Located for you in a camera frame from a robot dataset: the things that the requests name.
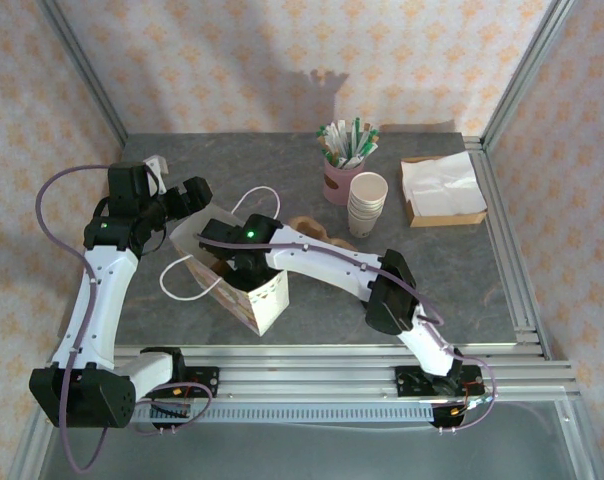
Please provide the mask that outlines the white paper bag with handles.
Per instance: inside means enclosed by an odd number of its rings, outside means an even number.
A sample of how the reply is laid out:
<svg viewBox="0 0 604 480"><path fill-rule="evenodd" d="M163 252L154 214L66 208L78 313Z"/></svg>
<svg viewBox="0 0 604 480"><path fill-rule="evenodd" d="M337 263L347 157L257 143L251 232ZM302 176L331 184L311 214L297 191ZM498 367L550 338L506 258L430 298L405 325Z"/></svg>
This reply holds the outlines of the white paper bag with handles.
<svg viewBox="0 0 604 480"><path fill-rule="evenodd" d="M240 220L235 213L235 210L226 211L211 203L178 225L169 239L181 257L163 269L159 276L159 285L165 295L176 301L193 302L211 296L255 334L263 336L289 306L288 275L279 272L271 281L253 291L240 291L210 270L218 259L200 248L195 238L211 219L238 225ZM186 265L202 288L200 293L188 297L178 296L167 288L165 277L179 264Z"/></svg>

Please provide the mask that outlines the pink sachet holder cup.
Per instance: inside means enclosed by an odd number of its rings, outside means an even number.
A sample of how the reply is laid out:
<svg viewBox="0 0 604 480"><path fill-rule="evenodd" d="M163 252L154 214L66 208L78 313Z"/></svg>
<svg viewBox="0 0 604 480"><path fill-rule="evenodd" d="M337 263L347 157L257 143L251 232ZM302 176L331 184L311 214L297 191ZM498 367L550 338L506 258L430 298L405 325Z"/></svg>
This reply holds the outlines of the pink sachet holder cup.
<svg viewBox="0 0 604 480"><path fill-rule="evenodd" d="M345 206L348 202L352 179L363 172L365 162L352 169L336 168L328 160L324 160L323 195L334 205Z"/></svg>

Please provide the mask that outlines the white paper cup stack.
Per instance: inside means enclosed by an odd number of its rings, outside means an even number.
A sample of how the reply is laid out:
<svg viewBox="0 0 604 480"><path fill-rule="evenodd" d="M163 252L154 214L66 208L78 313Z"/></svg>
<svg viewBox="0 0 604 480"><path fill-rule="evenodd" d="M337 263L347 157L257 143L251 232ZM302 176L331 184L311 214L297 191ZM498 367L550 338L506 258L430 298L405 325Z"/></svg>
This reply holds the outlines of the white paper cup stack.
<svg viewBox="0 0 604 480"><path fill-rule="evenodd" d="M350 184L347 202L348 229L356 238L364 238L373 230L388 194L387 181L374 172L356 175Z"/></svg>

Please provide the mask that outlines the plain white sachet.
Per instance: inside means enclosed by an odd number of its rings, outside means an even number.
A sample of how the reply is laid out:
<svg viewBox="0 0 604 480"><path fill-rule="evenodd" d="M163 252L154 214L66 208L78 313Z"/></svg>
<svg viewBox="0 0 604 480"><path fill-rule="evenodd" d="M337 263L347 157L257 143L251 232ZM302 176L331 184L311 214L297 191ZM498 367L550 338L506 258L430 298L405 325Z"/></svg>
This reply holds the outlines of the plain white sachet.
<svg viewBox="0 0 604 480"><path fill-rule="evenodd" d="M347 156L350 147L350 137L345 120L338 120L331 124L335 143L343 156Z"/></svg>

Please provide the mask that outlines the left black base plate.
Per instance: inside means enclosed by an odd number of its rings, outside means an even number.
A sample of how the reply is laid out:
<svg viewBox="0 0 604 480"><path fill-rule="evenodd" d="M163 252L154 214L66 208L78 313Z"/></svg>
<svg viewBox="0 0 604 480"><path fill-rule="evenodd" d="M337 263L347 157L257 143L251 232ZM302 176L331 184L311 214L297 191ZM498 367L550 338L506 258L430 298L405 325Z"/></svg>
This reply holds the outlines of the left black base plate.
<svg viewBox="0 0 604 480"><path fill-rule="evenodd" d="M173 376L158 385L155 389L144 395L148 399L168 399L177 401L187 401L190 399L207 399L208 394L202 387L193 386L198 383L207 387L213 397L217 396L220 369L210 366L186 366L180 373L174 373Z"/></svg>

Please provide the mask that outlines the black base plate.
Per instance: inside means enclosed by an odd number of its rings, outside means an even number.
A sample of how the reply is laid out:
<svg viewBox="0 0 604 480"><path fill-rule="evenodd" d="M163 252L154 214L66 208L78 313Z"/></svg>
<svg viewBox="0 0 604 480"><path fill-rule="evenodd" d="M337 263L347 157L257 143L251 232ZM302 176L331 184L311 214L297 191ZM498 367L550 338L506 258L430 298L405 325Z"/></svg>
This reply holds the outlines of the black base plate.
<svg viewBox="0 0 604 480"><path fill-rule="evenodd" d="M186 366L180 373L174 373L173 376L158 385L155 389L144 395L148 399L168 399L177 401L187 401L190 399L207 399L208 394L202 387L193 386L198 383L207 387L213 397L217 396L220 369L210 366Z"/></svg>
<svg viewBox="0 0 604 480"><path fill-rule="evenodd" d="M462 365L448 377L427 374L419 366L397 366L394 373L399 397L458 400L486 393L481 370L474 365Z"/></svg>

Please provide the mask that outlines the aluminium frame post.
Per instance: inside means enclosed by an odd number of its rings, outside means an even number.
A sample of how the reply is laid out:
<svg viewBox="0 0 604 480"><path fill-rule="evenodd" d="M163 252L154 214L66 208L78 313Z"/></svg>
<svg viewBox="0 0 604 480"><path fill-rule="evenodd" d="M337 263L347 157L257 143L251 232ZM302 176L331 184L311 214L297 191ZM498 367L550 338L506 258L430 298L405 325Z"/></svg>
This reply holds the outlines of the aluminium frame post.
<svg viewBox="0 0 604 480"><path fill-rule="evenodd" d="M551 0L507 88L500 98L483 134L484 151L494 148L511 117L538 74L556 37L578 0Z"/></svg>
<svg viewBox="0 0 604 480"><path fill-rule="evenodd" d="M77 70L116 141L121 147L125 147L129 137L128 131L58 0L35 1Z"/></svg>

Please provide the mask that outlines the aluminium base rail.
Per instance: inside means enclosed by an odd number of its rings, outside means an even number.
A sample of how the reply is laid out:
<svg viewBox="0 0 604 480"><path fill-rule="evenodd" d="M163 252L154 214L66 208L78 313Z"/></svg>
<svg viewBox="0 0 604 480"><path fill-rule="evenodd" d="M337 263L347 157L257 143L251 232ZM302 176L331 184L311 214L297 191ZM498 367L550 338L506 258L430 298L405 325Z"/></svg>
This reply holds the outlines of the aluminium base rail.
<svg viewBox="0 0 604 480"><path fill-rule="evenodd" d="M500 400L556 400L578 394L570 363L549 360L537 343L463 344L485 361ZM185 346L185 361L217 366L226 402L373 402L397 398L395 369L416 360L402 345Z"/></svg>

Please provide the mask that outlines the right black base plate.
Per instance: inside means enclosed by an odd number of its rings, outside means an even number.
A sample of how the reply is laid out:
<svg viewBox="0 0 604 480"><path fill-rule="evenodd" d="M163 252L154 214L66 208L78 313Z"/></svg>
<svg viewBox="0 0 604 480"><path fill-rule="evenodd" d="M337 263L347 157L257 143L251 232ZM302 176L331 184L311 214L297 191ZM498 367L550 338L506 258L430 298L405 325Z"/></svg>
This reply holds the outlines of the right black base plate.
<svg viewBox="0 0 604 480"><path fill-rule="evenodd" d="M397 366L394 373L399 397L458 400L486 393L481 370L474 365L462 365L448 377L427 374L419 366Z"/></svg>

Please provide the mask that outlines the aluminium table side rail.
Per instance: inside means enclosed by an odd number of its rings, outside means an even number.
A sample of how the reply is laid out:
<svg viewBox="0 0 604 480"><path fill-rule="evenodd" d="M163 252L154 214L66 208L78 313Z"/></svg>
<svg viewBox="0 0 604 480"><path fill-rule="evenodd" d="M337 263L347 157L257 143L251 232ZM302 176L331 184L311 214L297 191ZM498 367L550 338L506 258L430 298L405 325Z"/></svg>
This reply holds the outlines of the aluminium table side rail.
<svg viewBox="0 0 604 480"><path fill-rule="evenodd" d="M525 332L535 334L541 355L546 360L553 360L554 356L540 319L533 287L489 156L479 137L464 136L463 142L470 154L478 184L487 203L487 230L514 330L517 334Z"/></svg>

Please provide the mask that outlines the aluminium frame leg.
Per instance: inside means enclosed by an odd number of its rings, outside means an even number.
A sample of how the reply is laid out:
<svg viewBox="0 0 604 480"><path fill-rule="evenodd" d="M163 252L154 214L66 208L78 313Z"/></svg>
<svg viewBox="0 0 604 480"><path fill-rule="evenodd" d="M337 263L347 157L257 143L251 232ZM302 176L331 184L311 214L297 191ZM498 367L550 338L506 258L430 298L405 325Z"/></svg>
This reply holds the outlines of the aluminium frame leg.
<svg viewBox="0 0 604 480"><path fill-rule="evenodd" d="M52 425L49 419L36 408L18 443L8 480L38 480L51 434Z"/></svg>
<svg viewBox="0 0 604 480"><path fill-rule="evenodd" d="M576 480L598 480L587 435L574 402L567 399L558 400L555 402L555 408Z"/></svg>

